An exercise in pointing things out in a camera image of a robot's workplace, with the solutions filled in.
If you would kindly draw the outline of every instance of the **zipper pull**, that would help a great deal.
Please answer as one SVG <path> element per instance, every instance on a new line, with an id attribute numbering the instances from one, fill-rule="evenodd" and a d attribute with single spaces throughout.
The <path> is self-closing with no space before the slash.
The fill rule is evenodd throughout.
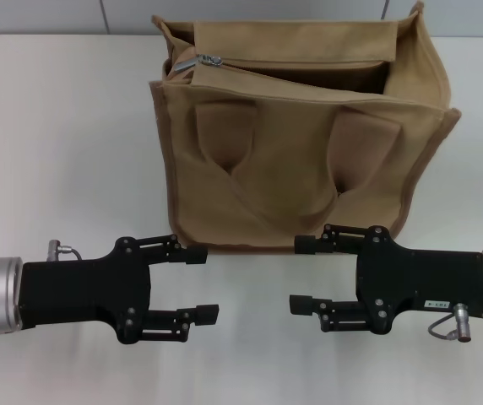
<path id="1" fill-rule="evenodd" d="M 197 55 L 186 61 L 176 63 L 172 70 L 176 73 L 184 72 L 190 68 L 193 68 L 197 63 L 202 63 L 206 66 L 216 66 L 219 67 L 223 64 L 223 60 L 220 57 L 212 57 L 210 55 Z"/>

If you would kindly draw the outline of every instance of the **label sticker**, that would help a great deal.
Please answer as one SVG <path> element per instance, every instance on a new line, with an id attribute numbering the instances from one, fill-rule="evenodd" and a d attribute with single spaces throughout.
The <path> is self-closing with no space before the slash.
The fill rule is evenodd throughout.
<path id="1" fill-rule="evenodd" d="M 424 306 L 426 308 L 439 308 L 441 310 L 446 310 L 450 307 L 450 301 L 426 301 Z"/>

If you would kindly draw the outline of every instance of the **bag handle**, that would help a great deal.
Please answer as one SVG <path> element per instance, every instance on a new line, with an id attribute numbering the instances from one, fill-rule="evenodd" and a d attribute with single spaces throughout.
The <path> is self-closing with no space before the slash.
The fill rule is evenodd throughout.
<path id="1" fill-rule="evenodd" d="M 196 106 L 198 144 L 204 158 L 227 176 L 244 208 L 272 231 L 285 235 L 312 233 L 334 210 L 340 192 L 362 186 L 376 173 L 400 130 L 397 123 L 341 108 L 330 133 L 327 150 L 329 200 L 315 213 L 286 218 L 259 207 L 237 180 L 250 158 L 257 107 L 247 102 L 204 103 Z"/>

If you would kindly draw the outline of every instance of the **beige bag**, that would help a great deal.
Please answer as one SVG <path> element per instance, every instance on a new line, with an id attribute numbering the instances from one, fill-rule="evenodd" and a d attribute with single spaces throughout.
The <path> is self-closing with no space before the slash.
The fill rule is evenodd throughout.
<path id="1" fill-rule="evenodd" d="M 460 117 L 421 10 L 366 23 L 154 17 L 169 52 L 150 85 L 174 232 L 232 251 L 292 249 L 327 223 L 396 236 Z"/>

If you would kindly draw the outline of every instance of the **white table surface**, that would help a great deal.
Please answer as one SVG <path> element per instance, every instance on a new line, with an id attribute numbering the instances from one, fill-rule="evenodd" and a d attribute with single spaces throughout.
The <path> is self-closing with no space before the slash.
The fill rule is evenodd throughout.
<path id="1" fill-rule="evenodd" d="M 483 248 L 483 39 L 435 39 L 464 114 L 416 189 L 398 242 Z M 0 35 L 0 256 L 51 238 L 100 257 L 122 235 L 170 232 L 149 87 L 153 36 Z M 123 346 L 99 322 L 0 337 L 0 404 L 483 403 L 483 320 L 468 344 L 409 312 L 386 336 L 322 333 L 289 294 L 354 299 L 353 256 L 210 256 L 151 268 L 154 309 L 219 304 L 187 343 Z"/>

